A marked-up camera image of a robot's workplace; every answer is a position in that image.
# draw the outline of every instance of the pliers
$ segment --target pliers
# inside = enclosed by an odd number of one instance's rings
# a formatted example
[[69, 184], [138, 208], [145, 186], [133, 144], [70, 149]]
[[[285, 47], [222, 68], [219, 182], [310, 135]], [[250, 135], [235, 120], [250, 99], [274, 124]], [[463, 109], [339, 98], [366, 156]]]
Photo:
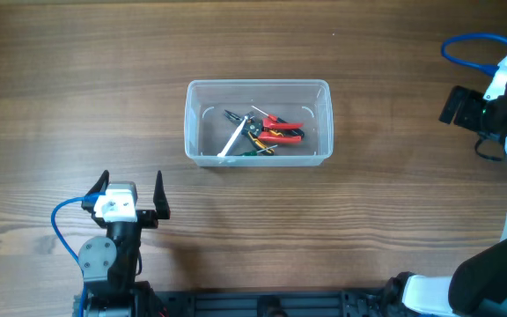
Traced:
[[[236, 126], [242, 123], [242, 117], [234, 114], [231, 111], [225, 110], [225, 116], [234, 123]], [[249, 113], [248, 121], [242, 129], [242, 135], [247, 136], [248, 140], [252, 143], [253, 147], [257, 150], [264, 150], [267, 146], [263, 142], [270, 142], [276, 144], [297, 144], [300, 143], [301, 136], [285, 136], [283, 132], [276, 131], [276, 129], [298, 129], [303, 126], [302, 123], [280, 123], [274, 122], [269, 118], [264, 118], [261, 122], [253, 119], [254, 113]], [[263, 155], [274, 155], [275, 151], [269, 149], [262, 152]]]

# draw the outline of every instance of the hand tool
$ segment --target hand tool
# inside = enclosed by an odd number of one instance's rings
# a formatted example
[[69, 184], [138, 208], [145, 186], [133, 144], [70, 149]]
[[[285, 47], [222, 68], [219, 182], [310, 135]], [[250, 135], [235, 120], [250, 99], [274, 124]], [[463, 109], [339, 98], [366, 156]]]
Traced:
[[[234, 124], [238, 124], [240, 116], [225, 110], [226, 118], [233, 122]], [[253, 113], [248, 113], [248, 117], [252, 118], [254, 116]], [[253, 146], [258, 150], [262, 150], [267, 146], [263, 144], [263, 142], [271, 142], [276, 144], [298, 144], [302, 140], [300, 136], [285, 136], [283, 133], [279, 131], [275, 131], [266, 127], [265, 122], [259, 122], [253, 119], [250, 119], [246, 122], [244, 129], [242, 130], [242, 134], [247, 136], [250, 142], [252, 142]], [[276, 126], [277, 129], [294, 129], [293, 127], [301, 127], [302, 123], [287, 123], [288, 126], [282, 126], [284, 123], [275, 123], [273, 122], [273, 127]]]
[[223, 158], [226, 156], [226, 154], [228, 153], [228, 151], [231, 149], [232, 145], [236, 141], [236, 138], [238, 138], [239, 134], [244, 129], [244, 125], [246, 124], [246, 121], [248, 118], [249, 118], [249, 116], [246, 114], [244, 116], [244, 119], [241, 120], [241, 123], [238, 125], [238, 127], [236, 128], [236, 130], [234, 131], [234, 133], [230, 137], [230, 140], [228, 140], [228, 142], [226, 143], [226, 146], [222, 149], [222, 151], [220, 153], [217, 154], [217, 156], [219, 158]]
[[265, 149], [259, 150], [259, 151], [254, 150], [254, 151], [249, 151], [249, 152], [243, 152], [242, 154], [235, 155], [235, 156], [257, 156], [258, 153], [261, 153], [263, 151], [271, 150], [273, 148], [276, 148], [277, 146], [279, 146], [279, 145], [276, 144], [276, 145], [273, 145], [273, 146], [269, 146], [268, 148], [265, 148]]
[[[288, 122], [286, 122], [285, 120], [279, 118], [278, 116], [276, 115], [273, 115], [273, 114], [267, 114], [265, 113], [264, 111], [262, 111], [261, 109], [259, 109], [258, 107], [256, 106], [252, 106], [253, 109], [261, 112], [262, 114], [266, 115], [269, 120], [268, 120], [268, 126], [267, 128], [270, 128], [270, 129], [287, 129], [287, 128], [272, 128], [273, 124], [270, 123], [270, 122], [278, 122], [278, 123], [282, 123], [282, 124], [289, 124]], [[300, 127], [302, 127], [302, 124], [298, 127], [296, 126], [293, 126], [293, 128], [291, 128], [290, 130], [288, 130], [286, 133], [291, 135], [291, 136], [300, 136], [301, 138], [304, 138], [305, 137], [305, 132], [301, 129], [299, 129]]]

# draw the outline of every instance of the wooden tabletop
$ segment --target wooden tabletop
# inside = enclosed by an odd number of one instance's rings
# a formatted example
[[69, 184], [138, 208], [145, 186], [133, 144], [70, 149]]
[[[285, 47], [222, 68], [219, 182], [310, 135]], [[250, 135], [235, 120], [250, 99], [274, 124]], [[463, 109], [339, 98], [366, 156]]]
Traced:
[[[143, 234], [157, 291], [379, 286], [450, 275], [498, 242], [507, 164], [437, 120], [454, 85], [490, 78], [440, 43], [507, 35], [507, 2], [285, 1], [0, 6], [0, 315], [68, 316], [82, 278], [49, 221], [103, 170], [173, 218]], [[475, 42], [452, 53], [497, 63]], [[334, 154], [304, 168], [199, 168], [184, 152], [194, 79], [329, 83]], [[78, 250], [104, 235], [78, 206], [58, 216]]]

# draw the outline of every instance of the clear plastic container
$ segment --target clear plastic container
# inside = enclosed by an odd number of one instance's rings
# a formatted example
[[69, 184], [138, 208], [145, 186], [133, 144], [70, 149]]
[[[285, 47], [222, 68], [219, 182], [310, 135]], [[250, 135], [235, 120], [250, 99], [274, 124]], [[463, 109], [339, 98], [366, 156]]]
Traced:
[[[254, 120], [266, 117], [252, 106], [286, 122], [302, 122], [302, 142], [279, 144], [273, 156], [237, 156], [254, 150], [246, 136], [240, 135], [227, 156], [218, 157], [237, 128], [224, 116], [224, 110], [242, 117], [253, 112]], [[189, 84], [185, 153], [198, 166], [317, 166], [333, 149], [332, 100], [324, 80], [195, 80]]]

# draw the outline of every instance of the blue cable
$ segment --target blue cable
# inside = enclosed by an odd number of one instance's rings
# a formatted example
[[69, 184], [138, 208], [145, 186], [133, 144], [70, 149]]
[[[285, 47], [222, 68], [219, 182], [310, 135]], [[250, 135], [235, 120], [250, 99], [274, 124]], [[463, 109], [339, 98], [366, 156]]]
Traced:
[[[68, 245], [68, 242], [66, 242], [66, 239], [64, 239], [62, 234], [60, 233], [60, 230], [58, 229], [58, 225], [56, 225], [56, 213], [58, 213], [58, 211], [63, 206], [65, 206], [67, 204], [76, 203], [76, 202], [95, 202], [95, 201], [97, 201], [97, 197], [99, 197], [100, 195], [104, 195], [104, 194], [105, 193], [97, 193], [97, 194], [87, 195], [85, 197], [76, 197], [76, 198], [68, 199], [67, 201], [58, 204], [54, 208], [54, 210], [52, 210], [52, 214], [50, 215], [50, 223], [52, 224], [52, 228], [54, 228], [54, 232], [56, 233], [56, 236], [58, 236], [58, 239], [60, 240], [60, 242], [62, 242], [63, 246], [66, 248], [66, 250], [68, 250], [71, 257], [73, 257], [74, 260], [76, 260], [76, 263], [78, 263], [78, 264], [79, 264], [79, 259], [77, 258], [77, 254], [74, 252], [74, 250], [71, 249], [70, 245]], [[85, 303], [86, 296], [87, 296], [87, 290], [85, 289], [85, 285], [84, 285], [84, 289], [81, 292], [81, 299], [79, 300], [79, 314], [78, 314], [79, 317], [84, 317], [84, 303]]]
[[450, 44], [453, 44], [453, 43], [459, 42], [459, 41], [470, 41], [470, 40], [490, 40], [490, 41], [501, 42], [501, 43], [507, 45], [507, 37], [502, 36], [502, 35], [498, 35], [498, 34], [493, 34], [493, 33], [469, 33], [469, 34], [462, 34], [462, 35], [452, 37], [449, 40], [445, 41], [441, 45], [441, 55], [443, 57], [445, 57], [447, 60], [449, 60], [450, 62], [456, 63], [461, 66], [467, 66], [467, 67], [473, 68], [475, 70], [480, 70], [483, 73], [493, 77], [496, 74], [496, 71], [498, 70], [498, 66], [464, 61], [459, 58], [453, 57], [451, 55], [447, 55], [447, 52], [445, 52], [445, 49]]

